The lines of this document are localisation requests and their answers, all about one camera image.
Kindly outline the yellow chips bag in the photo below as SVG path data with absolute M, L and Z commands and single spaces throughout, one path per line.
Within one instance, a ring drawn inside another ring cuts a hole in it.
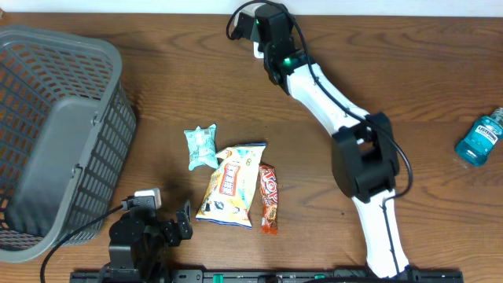
M 216 154 L 220 164 L 210 177 L 196 220 L 252 228 L 249 217 L 265 142 L 235 145 Z

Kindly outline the teal snack packet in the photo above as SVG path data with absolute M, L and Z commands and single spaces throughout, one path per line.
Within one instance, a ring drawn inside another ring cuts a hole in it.
M 208 128 L 198 126 L 195 130 L 185 130 L 185 138 L 189 149 L 189 170 L 207 165 L 216 169 L 218 160 L 216 157 L 215 134 L 217 126 L 210 125 Z

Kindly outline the red Top chocolate bar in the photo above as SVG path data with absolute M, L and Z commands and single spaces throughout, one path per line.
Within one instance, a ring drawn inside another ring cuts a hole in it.
M 274 167 L 267 164 L 259 165 L 260 191 L 263 200 L 262 232 L 276 235 L 278 191 L 277 176 Z

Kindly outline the teal mouthwash bottle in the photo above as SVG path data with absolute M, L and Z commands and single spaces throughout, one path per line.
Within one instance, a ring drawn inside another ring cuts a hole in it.
M 486 163 L 490 152 L 501 139 L 502 108 L 497 108 L 489 116 L 477 119 L 455 150 L 465 161 L 480 167 Z

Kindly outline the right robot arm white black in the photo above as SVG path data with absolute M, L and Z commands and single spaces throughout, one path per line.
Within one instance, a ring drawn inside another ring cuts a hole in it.
M 369 268 L 377 277 L 401 277 L 409 260 L 395 216 L 395 177 L 405 154 L 390 120 L 353 104 L 329 82 L 306 46 L 296 48 L 292 33 L 299 25 L 285 6 L 264 2 L 254 16 L 270 80 L 303 104 L 332 137 L 332 173 L 357 208 Z

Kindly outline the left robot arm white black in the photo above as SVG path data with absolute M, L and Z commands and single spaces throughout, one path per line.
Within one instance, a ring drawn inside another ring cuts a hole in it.
M 193 235 L 191 203 L 175 212 L 176 219 L 160 221 L 153 197 L 133 197 L 123 202 L 125 214 L 110 230 L 110 262 L 98 275 L 99 282 L 170 282 L 163 254 Z

